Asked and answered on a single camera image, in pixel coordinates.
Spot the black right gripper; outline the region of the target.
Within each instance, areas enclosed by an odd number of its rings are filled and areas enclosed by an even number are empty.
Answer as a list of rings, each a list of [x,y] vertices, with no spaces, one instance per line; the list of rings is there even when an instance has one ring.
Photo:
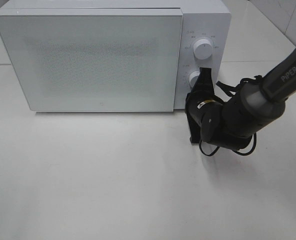
[[[194,87],[187,94],[184,108],[190,132],[189,140],[192,144],[198,144],[201,140],[201,125],[206,112],[211,107],[223,103],[215,95],[211,68],[199,68],[199,76],[195,85],[199,87]]]

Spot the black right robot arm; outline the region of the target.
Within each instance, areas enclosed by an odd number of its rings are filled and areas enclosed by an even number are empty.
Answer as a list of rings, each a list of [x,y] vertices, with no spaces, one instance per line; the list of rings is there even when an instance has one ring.
[[[296,48],[265,76],[216,85],[228,101],[215,95],[212,70],[201,67],[185,99],[190,142],[215,146],[210,157],[220,148],[248,156],[256,148],[257,132],[283,115],[286,100],[296,92]]]

